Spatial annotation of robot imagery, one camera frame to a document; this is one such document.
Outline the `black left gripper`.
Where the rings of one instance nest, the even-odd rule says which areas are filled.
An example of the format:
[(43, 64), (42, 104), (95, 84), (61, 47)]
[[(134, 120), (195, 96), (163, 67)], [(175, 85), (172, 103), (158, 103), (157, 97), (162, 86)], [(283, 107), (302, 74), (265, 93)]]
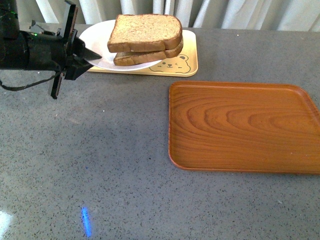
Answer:
[(78, 7), (70, 0), (65, 1), (64, 23), (56, 34), (29, 33), (28, 70), (54, 71), (49, 78), (49, 94), (57, 99), (62, 79), (76, 80), (93, 66), (85, 60), (98, 60), (102, 56), (87, 49), (85, 43), (77, 38), (75, 22)]

